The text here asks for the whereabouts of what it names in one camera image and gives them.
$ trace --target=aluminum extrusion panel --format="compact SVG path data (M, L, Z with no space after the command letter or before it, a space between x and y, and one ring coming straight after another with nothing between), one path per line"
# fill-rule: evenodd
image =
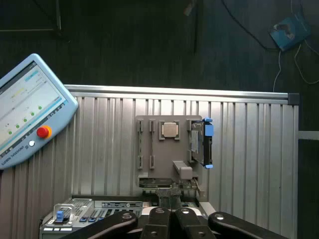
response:
M66 86L79 109L30 160L1 176L1 238L33 239L71 194L138 195L138 115L200 115L214 124L201 187L217 211L297 238L298 106L288 94Z

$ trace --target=red emergency stop button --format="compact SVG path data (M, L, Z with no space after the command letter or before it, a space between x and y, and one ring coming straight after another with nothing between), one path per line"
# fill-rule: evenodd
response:
M49 134L50 134L50 131L45 126L38 128L36 131L36 135L38 135L40 138L47 138Z

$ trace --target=white cable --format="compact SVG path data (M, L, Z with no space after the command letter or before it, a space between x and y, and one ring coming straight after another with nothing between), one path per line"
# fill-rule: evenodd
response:
M305 40L305 43L306 43L307 47L310 48L311 51L313 51L315 54L317 54L317 55L319 56L319 53L318 53L316 50L314 50L314 49L308 44L307 40Z
M291 13L293 13L293 0L290 0L290 10L291 10ZM309 44L308 44L308 42L307 42L307 40L305 39L305 43L306 43L306 45L307 45L307 47L309 47L309 49L311 50L311 51L313 51L315 54L317 54L318 56L319 56L319 53L316 51L316 50L314 50ZM304 82L306 82L308 85L314 85L314 84L316 84L316 83L318 83L319 82L319 80L317 80L317 81L315 81L315 82L308 82L308 81L306 81L306 79L304 78L304 75L303 75L303 73L301 72L301 69L300 69L300 67L299 67L299 65L298 65L298 63L297 63L297 56L298 56L298 54L299 54L299 51L300 51L300 48L301 48L301 44L299 45L299 47L298 47L298 50L297 50L297 52L296 52L296 54L295 54L295 57L294 57L294 59L295 59L295 65L297 66L297 68L298 68L298 71L299 71L299 74L301 75L301 78L304 80Z
M276 85L276 81L281 73L281 64L280 64L280 55L281 55L281 50L279 51L279 55L278 55L278 65L279 65L279 72L277 73L277 76L275 77L274 80L274 85L273 85L273 92L275 92L275 85Z
M317 81L315 81L315 82L308 82L308 81L306 81L305 78L304 78L304 75L302 74L302 72L301 72L301 70L300 70L300 67L299 67L299 65L298 65L298 63L297 63L297 59L296 59L296 58L297 58L297 56L298 56L298 53L299 53L299 51L300 51L300 48L301 48L301 44L299 45L298 50L297 50L297 52L296 52L296 54L295 54L295 65L297 66L298 71L299 71L299 74L301 75L301 78L304 80L304 82L306 82L308 85L314 85L314 84L318 83L319 80L317 80Z

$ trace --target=touchscreen display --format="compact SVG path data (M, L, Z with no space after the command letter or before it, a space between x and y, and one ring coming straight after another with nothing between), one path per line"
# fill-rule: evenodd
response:
M0 156L66 100L32 62L0 88Z

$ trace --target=black cable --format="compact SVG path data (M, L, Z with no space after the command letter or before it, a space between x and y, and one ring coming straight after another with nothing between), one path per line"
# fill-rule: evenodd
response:
M57 28L56 21L53 19L52 16L50 16L44 8L37 2L37 0L32 0L32 2L40 9L40 11L49 19L51 24L54 25L54 28Z
M221 3L224 5L224 7L226 8L228 14L230 15L230 17L248 34L250 35L255 41L258 42L258 44L266 51L276 51L278 52L279 49L278 48L269 48L266 47L256 36L254 36L247 28L245 28L236 18L235 16L231 13L231 11L229 10L229 8L227 7L226 3L224 0L221 0Z

